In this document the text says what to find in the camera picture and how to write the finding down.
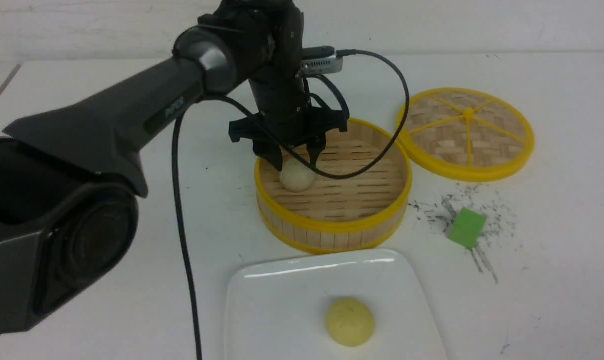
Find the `woven bamboo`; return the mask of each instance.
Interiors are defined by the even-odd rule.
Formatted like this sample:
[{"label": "woven bamboo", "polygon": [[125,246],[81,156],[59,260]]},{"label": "woven bamboo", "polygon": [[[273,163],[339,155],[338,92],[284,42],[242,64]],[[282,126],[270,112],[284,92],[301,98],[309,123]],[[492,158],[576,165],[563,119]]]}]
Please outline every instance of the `woven bamboo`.
[{"label": "woven bamboo", "polygon": [[522,114],[499,98],[468,89],[416,95],[404,129],[400,139],[412,160],[457,180],[505,178],[533,152],[533,130]]},{"label": "woven bamboo", "polygon": [[[380,128],[352,119],[348,132],[327,132],[317,166],[327,173],[352,173],[377,157],[389,139]],[[296,151],[308,160],[306,151]],[[400,225],[411,187],[407,153],[398,145],[366,173],[347,180],[318,176],[302,193],[284,189],[280,173],[266,161],[257,161],[255,175],[267,227],[286,244],[313,254],[381,244]]]}]

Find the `yellow rim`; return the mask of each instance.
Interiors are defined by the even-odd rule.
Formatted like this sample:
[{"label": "yellow rim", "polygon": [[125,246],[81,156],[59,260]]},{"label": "yellow rim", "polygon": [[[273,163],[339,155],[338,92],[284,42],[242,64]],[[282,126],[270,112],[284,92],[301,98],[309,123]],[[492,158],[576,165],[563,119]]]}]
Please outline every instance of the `yellow rim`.
[{"label": "yellow rim", "polygon": [[[368,123],[363,120],[359,120],[356,118],[352,118],[349,120],[353,123],[359,123],[360,125],[368,126],[373,128],[377,132],[383,134],[387,139],[391,139],[391,135],[383,130],[382,128],[373,125],[372,123]],[[409,157],[407,155],[407,151],[402,146],[397,146],[397,148],[402,153],[402,158],[406,162],[407,166],[407,179],[404,189],[400,196],[386,209],[378,212],[375,215],[369,216],[368,218],[357,219],[355,221],[344,221],[344,222],[325,222],[318,221],[316,219],[305,218],[304,216],[295,214],[287,209],[285,209],[282,205],[277,203],[266,191],[262,177],[260,174],[260,164],[261,159],[258,158],[255,162],[254,176],[255,176],[255,185],[257,187],[258,196],[264,200],[266,205],[270,210],[272,210],[273,214],[277,215],[279,218],[287,221],[296,226],[300,226],[307,230],[317,231],[319,233],[356,233],[358,231],[363,231],[366,229],[373,228],[378,226],[388,219],[391,219],[398,211],[402,210],[407,206],[407,199],[409,198],[409,191],[411,191],[411,184],[413,182],[413,176],[411,172],[411,165],[409,162]]]},{"label": "yellow rim", "polygon": [[387,231],[379,239],[373,241],[372,243],[368,243],[368,244],[366,244],[364,246],[360,246],[358,248],[320,248],[320,247],[310,246],[308,244],[299,243],[297,241],[289,239],[288,237],[284,236],[284,234],[282,234],[280,231],[278,231],[277,228],[273,227],[273,225],[269,222],[269,220],[266,218],[266,216],[264,216],[262,210],[260,210],[260,216],[262,218],[262,221],[264,222],[264,225],[266,225],[266,228],[277,239],[279,239],[284,244],[287,244],[291,248],[297,249],[299,251],[304,251],[305,253],[309,253],[309,254],[312,254],[312,255],[325,255],[325,254],[333,254],[333,253],[344,253],[346,251],[356,251],[356,250],[364,250],[364,249],[377,248],[378,246],[380,246],[380,244],[382,244],[385,241],[387,241],[391,237],[391,235],[393,235],[396,232],[396,230],[398,230],[398,228],[400,227],[400,224],[402,224],[402,218],[400,218],[400,219],[398,219],[397,223],[395,225],[393,225],[393,227],[391,228],[391,230]]},{"label": "yellow rim", "polygon": [[[403,145],[403,148],[405,148],[412,161],[416,162],[416,164],[428,171],[431,171],[432,173],[443,176],[445,178],[460,180],[461,182],[494,182],[496,180],[508,178],[509,176],[517,173],[518,171],[520,171],[520,169],[524,167],[524,165],[531,157],[531,154],[533,153],[533,148],[535,147],[535,137],[533,135],[533,129],[531,128],[531,125],[523,114],[521,114],[515,107],[511,106],[506,101],[501,100],[500,98],[489,95],[487,93],[483,93],[481,91],[463,88],[437,88],[424,91],[417,94],[416,96],[413,96],[411,98],[411,103],[416,103],[423,98],[432,97],[434,100],[440,101],[443,104],[448,105],[448,107],[460,112],[460,115],[462,115],[463,111],[461,109],[458,109],[455,105],[449,104],[447,101],[441,100],[437,97],[433,97],[435,94],[440,92],[461,92],[465,94],[482,96],[489,99],[489,101],[478,106],[475,111],[478,111],[489,103],[498,103],[500,105],[503,105],[506,109],[513,112],[513,114],[517,117],[517,120],[519,120],[520,124],[524,128],[524,133],[526,134],[525,139],[520,139],[519,137],[509,132],[506,132],[505,130],[499,127],[491,125],[490,123],[486,123],[485,121],[481,120],[480,118],[477,118],[476,116],[473,117],[473,120],[493,130],[496,130],[497,132],[504,133],[505,135],[512,137],[516,141],[522,142],[524,144],[524,149],[513,160],[497,166],[487,168],[473,168],[471,167],[472,164],[470,156],[468,166],[460,166],[456,164],[451,164],[450,162],[446,162],[444,160],[437,159],[436,157],[430,155],[430,153],[424,151],[420,146],[416,145],[411,140],[410,135],[426,128],[421,127],[410,133],[403,130],[399,137],[400,143]],[[400,109],[400,112],[398,112],[397,114],[396,126],[400,125],[400,121],[402,120],[402,115],[404,114],[404,111],[405,107],[403,106]],[[450,118],[440,120],[439,123],[441,124],[441,122],[453,121],[459,118],[460,116],[452,116]],[[467,136],[467,146],[471,146],[471,138],[469,136]]]}]

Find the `white wall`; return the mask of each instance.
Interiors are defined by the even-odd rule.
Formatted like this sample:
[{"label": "white wall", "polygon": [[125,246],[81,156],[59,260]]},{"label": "white wall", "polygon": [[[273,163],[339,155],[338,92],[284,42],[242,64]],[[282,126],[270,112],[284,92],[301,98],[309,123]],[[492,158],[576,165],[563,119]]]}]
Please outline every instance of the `white wall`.
[{"label": "white wall", "polygon": [[[0,60],[162,57],[219,0],[0,0]],[[296,0],[305,45],[604,50],[604,0]]]}]

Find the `bamboo steamer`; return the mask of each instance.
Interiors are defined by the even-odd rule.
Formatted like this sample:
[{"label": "bamboo steamer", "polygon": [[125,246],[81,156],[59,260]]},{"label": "bamboo steamer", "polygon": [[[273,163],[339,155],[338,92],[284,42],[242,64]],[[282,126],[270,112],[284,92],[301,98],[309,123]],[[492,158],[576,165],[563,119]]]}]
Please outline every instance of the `bamboo steamer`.
[{"label": "bamboo steamer", "polygon": [[[398,125],[404,107],[397,114]],[[535,137],[527,119],[495,96],[438,88],[411,98],[400,143],[424,169],[462,182],[494,182],[528,162]]]},{"label": "bamboo steamer", "polygon": [[[318,168],[352,173],[382,152],[391,135],[366,121],[351,119],[348,132],[326,134]],[[309,159],[306,151],[300,155]],[[284,161],[291,159],[284,153]],[[267,161],[255,164],[257,201],[268,230],[285,244],[320,255],[375,248],[400,226],[407,209],[412,173],[404,148],[396,143],[369,171],[347,180],[317,176],[302,193],[282,187],[280,173]]]}]

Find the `black cable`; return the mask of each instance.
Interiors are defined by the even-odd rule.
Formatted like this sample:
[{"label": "black cable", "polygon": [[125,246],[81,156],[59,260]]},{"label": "black cable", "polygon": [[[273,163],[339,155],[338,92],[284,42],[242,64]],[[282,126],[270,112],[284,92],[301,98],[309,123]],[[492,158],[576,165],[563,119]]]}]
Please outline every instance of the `black cable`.
[{"label": "black cable", "polygon": [[309,90],[309,80],[307,80],[306,77],[303,77],[302,82],[304,83],[304,94],[309,96],[309,94],[311,94],[311,90]]},{"label": "black cable", "polygon": [[336,100],[340,104],[342,112],[344,112],[344,119],[348,121],[351,118],[351,111],[349,110],[349,105],[346,103],[346,100],[344,100],[343,94],[340,92],[337,86],[334,85],[331,80],[327,78],[327,76],[321,74],[311,75],[309,76],[309,78],[320,80],[322,84],[324,84],[324,86],[326,86],[331,91],[333,96],[335,96]]},{"label": "black cable", "polygon": [[193,317],[193,337],[195,337],[195,351],[197,360],[202,360],[202,338],[200,336],[200,322],[198,316],[198,301],[195,294],[195,281],[193,280],[193,269],[189,257],[189,248],[186,243],[186,231],[184,230],[184,215],[182,207],[182,196],[180,194],[180,169],[178,165],[178,145],[180,143],[180,129],[182,128],[184,115],[179,116],[173,128],[173,140],[171,143],[171,168],[173,182],[173,196],[175,199],[175,214],[178,221],[178,233],[180,234],[180,248],[184,259],[184,270],[188,281],[188,296],[190,297],[190,311]]},{"label": "black cable", "polygon": [[322,100],[322,98],[321,98],[320,96],[318,96],[317,94],[315,94],[315,93],[310,93],[310,94],[308,94],[308,95],[311,97],[311,99],[315,100],[315,102],[316,102],[318,105],[320,105],[320,107],[321,107],[322,109],[331,109],[331,107],[329,107],[329,105],[327,105],[327,103],[326,103],[324,100]]},{"label": "black cable", "polygon": [[[359,169],[358,171],[354,171],[352,173],[346,173],[344,175],[336,175],[334,173],[328,173],[328,172],[322,171],[322,170],[318,169],[316,166],[313,166],[313,164],[308,162],[304,157],[300,156],[295,150],[293,150],[293,148],[291,148],[288,144],[286,144],[286,142],[284,142],[282,139],[280,139],[279,136],[277,136],[274,132],[272,132],[265,123],[263,123],[262,121],[259,121],[258,118],[251,113],[251,111],[249,111],[246,107],[244,107],[238,101],[233,100],[233,98],[229,98],[226,96],[207,96],[206,98],[204,98],[204,100],[222,101],[224,103],[233,105],[234,107],[236,107],[236,109],[240,110],[240,112],[242,112],[245,116],[247,116],[247,118],[251,119],[253,121],[253,123],[260,130],[262,130],[268,137],[270,137],[270,139],[275,144],[280,146],[280,148],[283,148],[287,153],[289,153],[289,155],[291,155],[291,157],[293,157],[293,159],[302,163],[302,165],[304,165],[307,169],[313,171],[314,173],[316,173],[320,176],[324,176],[325,178],[332,179],[332,180],[347,180],[350,178],[355,178],[356,176],[366,173],[373,166],[375,166],[378,162],[380,162],[380,160],[382,160],[382,158],[384,158],[385,155],[387,155],[387,153],[389,152],[389,150],[391,149],[393,144],[395,144],[396,140],[400,136],[402,129],[405,127],[405,123],[407,122],[407,116],[409,114],[409,102],[410,102],[409,86],[407,85],[407,80],[405,80],[405,76],[402,74],[402,71],[400,71],[400,69],[395,64],[393,64],[391,62],[391,60],[387,59],[386,57],[384,57],[382,55],[376,54],[375,52],[364,51],[364,50],[339,50],[337,52],[337,55],[338,55],[338,57],[349,57],[351,55],[366,55],[368,57],[373,57],[375,59],[381,60],[382,62],[387,64],[389,67],[391,67],[391,69],[393,69],[393,71],[395,71],[395,73],[398,75],[398,77],[400,77],[400,81],[402,82],[402,88],[404,89],[404,95],[405,95],[404,113],[402,114],[402,120],[400,120],[400,124],[397,126],[397,130],[395,131],[395,134],[393,134],[393,136],[391,137],[391,140],[389,140],[389,142],[386,145],[386,147],[384,148],[384,150],[382,150],[382,152],[380,152],[380,154],[375,159],[373,159],[371,162],[369,162],[368,165],[364,166],[363,168]],[[320,77],[318,77],[317,75],[312,76],[312,78],[320,79]]]}]

